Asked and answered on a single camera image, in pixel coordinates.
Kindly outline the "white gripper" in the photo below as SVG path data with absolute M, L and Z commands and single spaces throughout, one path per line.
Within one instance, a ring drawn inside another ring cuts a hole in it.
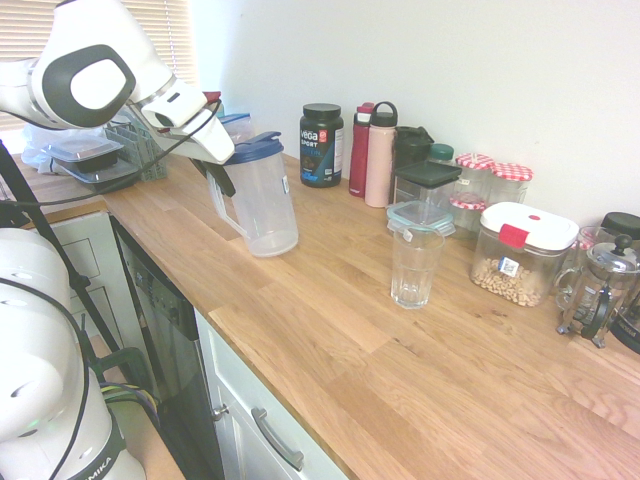
M 235 145 L 214 110 L 218 103 L 206 106 L 181 127 L 159 135 L 159 146 L 168 150 L 186 138 L 173 152 L 192 158 L 192 164 L 206 177 L 216 181 L 223 195 L 233 197 L 236 189 L 224 167 L 235 151 Z

